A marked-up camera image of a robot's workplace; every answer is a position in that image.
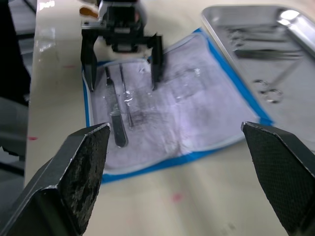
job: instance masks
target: stainless steel tray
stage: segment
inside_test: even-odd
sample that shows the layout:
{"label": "stainless steel tray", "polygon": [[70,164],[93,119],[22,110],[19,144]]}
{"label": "stainless steel tray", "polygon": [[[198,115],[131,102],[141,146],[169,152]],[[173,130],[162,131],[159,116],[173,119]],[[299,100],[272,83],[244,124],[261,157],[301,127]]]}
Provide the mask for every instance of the stainless steel tray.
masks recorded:
{"label": "stainless steel tray", "polygon": [[[294,133],[308,148],[314,151],[315,58],[307,52],[305,47],[302,47],[300,41],[296,40],[285,26],[281,26],[287,39],[287,42],[281,44],[281,47],[301,50],[302,61],[275,87],[283,92],[283,100],[279,103],[270,103],[265,95],[259,92],[254,81],[263,80],[270,84],[283,71],[291,67],[294,61],[240,59],[233,52],[235,46],[231,45],[227,30],[231,26],[280,26],[279,16],[286,10],[295,9],[277,5],[212,6],[203,10],[202,18],[217,49],[222,52],[258,103],[272,118],[274,126]],[[303,13],[299,12],[299,14],[304,19],[308,19]],[[261,42],[260,46],[278,47],[279,43]]]}

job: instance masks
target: table surface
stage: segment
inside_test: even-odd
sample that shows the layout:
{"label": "table surface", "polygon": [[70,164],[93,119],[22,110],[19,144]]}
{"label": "table surface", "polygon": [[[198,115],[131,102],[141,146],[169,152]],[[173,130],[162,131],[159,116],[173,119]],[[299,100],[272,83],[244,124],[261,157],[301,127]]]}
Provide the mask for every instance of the table surface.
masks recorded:
{"label": "table surface", "polygon": [[[168,47],[203,26],[215,4],[281,4],[314,15],[314,0],[144,0],[147,34]],[[38,0],[25,184],[85,127],[78,0]],[[118,59],[95,43],[98,60]],[[188,165],[102,185],[84,235],[286,236],[245,142]]]}

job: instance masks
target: black metal jaw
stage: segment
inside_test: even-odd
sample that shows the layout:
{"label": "black metal jaw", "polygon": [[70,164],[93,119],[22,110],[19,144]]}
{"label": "black metal jaw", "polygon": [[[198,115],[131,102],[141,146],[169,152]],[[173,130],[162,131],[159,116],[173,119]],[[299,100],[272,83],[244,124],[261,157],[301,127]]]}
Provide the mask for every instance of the black metal jaw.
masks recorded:
{"label": "black metal jaw", "polygon": [[152,48],[151,64],[153,89],[160,81],[163,70],[163,47],[162,36],[144,36],[143,26],[135,25],[133,28],[111,28],[103,22],[85,22],[82,25],[82,48],[81,62],[84,70],[85,80],[91,91],[95,88],[97,58],[94,53],[94,43],[102,36],[107,45],[112,45],[114,52],[136,52],[138,45],[146,45]]}

